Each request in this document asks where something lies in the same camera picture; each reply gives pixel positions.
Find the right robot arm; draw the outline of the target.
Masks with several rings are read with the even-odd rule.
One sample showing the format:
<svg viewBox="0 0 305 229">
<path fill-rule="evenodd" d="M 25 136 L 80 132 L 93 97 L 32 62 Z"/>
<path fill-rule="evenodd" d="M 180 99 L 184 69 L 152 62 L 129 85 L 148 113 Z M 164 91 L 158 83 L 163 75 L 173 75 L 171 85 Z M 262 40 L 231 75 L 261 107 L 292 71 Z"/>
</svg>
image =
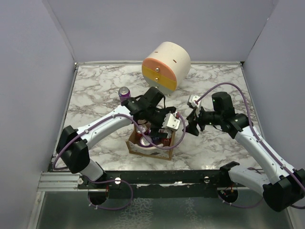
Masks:
<svg viewBox="0 0 305 229">
<path fill-rule="evenodd" d="M 220 168 L 220 183 L 229 187 L 241 184 L 260 194 L 267 205 L 280 212 L 305 197 L 305 171 L 296 170 L 281 158 L 258 134 L 253 123 L 244 114 L 235 112 L 232 99 L 226 92 L 212 95 L 213 111 L 205 111 L 198 96 L 190 95 L 186 131 L 198 136 L 207 125 L 220 126 L 221 131 L 241 144 L 256 160 L 263 174 L 250 171 L 237 162 Z"/>
</svg>

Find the red soda can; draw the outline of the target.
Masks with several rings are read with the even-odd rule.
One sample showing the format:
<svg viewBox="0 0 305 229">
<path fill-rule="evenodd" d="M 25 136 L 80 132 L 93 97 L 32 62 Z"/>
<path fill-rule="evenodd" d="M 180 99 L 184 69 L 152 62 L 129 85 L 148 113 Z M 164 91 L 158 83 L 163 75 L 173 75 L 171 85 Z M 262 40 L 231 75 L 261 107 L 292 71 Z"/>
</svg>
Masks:
<svg viewBox="0 0 305 229">
<path fill-rule="evenodd" d="M 135 132 L 136 132 L 137 138 L 140 139 L 142 137 L 142 133 L 147 135 L 148 128 L 146 125 L 139 125 L 138 127 L 135 127 Z"/>
</svg>

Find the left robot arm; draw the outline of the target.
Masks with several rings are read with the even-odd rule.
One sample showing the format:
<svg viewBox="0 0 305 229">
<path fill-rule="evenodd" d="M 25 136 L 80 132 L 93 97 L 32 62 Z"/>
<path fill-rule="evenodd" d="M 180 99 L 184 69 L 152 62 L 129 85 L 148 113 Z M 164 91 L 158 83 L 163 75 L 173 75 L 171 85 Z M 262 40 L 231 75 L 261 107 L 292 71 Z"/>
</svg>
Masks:
<svg viewBox="0 0 305 229">
<path fill-rule="evenodd" d="M 160 129 L 178 130 L 180 120 L 176 117 L 176 108 L 157 106 L 164 100 L 164 94 L 151 87 L 143 95 L 125 99 L 113 111 L 90 124 L 65 127 L 56 148 L 58 158 L 71 173 L 81 173 L 89 178 L 94 188 L 101 188 L 105 184 L 104 170 L 90 158 L 89 150 L 113 132 L 138 121 L 150 123 L 153 136 L 166 137 Z"/>
</svg>

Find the purple can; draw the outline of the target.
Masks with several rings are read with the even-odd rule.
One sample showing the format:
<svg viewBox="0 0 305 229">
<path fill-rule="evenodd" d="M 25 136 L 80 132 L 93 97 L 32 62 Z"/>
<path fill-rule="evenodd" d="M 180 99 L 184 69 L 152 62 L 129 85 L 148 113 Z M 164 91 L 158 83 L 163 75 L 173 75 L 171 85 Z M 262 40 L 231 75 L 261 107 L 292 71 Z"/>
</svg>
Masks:
<svg viewBox="0 0 305 229">
<path fill-rule="evenodd" d="M 152 147 L 152 144 L 144 136 L 140 138 L 139 144 L 141 147 Z"/>
<path fill-rule="evenodd" d="M 128 87 L 121 87 L 118 91 L 118 96 L 120 102 L 122 103 L 124 100 L 129 99 L 131 97 L 131 92 Z"/>
</svg>

